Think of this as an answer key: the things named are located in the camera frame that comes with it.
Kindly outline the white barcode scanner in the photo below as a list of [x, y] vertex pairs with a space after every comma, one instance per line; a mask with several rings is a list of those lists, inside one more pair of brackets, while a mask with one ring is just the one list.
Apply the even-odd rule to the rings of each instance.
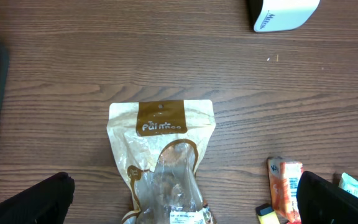
[[297, 29], [315, 12], [320, 0], [248, 0], [255, 32]]

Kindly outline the orange Kleenex tissue pack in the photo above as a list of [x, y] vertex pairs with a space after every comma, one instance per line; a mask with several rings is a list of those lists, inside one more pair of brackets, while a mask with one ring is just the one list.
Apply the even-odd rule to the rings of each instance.
[[297, 191], [303, 164], [283, 157], [267, 159], [273, 209], [289, 222], [301, 222]]

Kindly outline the yellow black marker pen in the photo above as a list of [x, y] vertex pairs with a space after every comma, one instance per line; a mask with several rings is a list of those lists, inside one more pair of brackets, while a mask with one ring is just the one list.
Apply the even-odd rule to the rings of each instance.
[[255, 212], [260, 224], [280, 224], [275, 210], [268, 203], [256, 207]]

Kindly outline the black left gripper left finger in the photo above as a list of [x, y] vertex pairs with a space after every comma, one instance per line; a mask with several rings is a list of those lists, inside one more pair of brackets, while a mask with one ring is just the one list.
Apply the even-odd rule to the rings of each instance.
[[1, 202], [0, 224], [63, 224], [74, 191], [74, 179], [58, 172]]

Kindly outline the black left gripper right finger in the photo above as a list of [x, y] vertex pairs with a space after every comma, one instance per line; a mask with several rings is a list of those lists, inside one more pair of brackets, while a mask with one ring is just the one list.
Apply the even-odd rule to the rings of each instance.
[[305, 171], [296, 194], [302, 224], [358, 224], [358, 198]]

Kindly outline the brown cookie snack bag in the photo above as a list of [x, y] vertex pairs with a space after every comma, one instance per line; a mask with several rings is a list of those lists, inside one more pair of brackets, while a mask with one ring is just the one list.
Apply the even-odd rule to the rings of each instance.
[[196, 182], [215, 127], [211, 100], [110, 105], [106, 129], [133, 203], [123, 224], [217, 222]]

